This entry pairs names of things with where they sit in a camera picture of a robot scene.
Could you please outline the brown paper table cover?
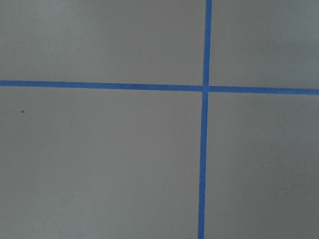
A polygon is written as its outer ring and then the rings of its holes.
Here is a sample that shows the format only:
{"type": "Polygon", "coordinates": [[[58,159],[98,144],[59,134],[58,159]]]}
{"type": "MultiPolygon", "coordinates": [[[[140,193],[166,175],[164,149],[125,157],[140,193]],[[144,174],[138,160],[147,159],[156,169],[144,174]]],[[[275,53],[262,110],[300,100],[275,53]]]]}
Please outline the brown paper table cover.
{"type": "Polygon", "coordinates": [[[316,239],[316,0],[3,0],[3,239],[316,239]]]}

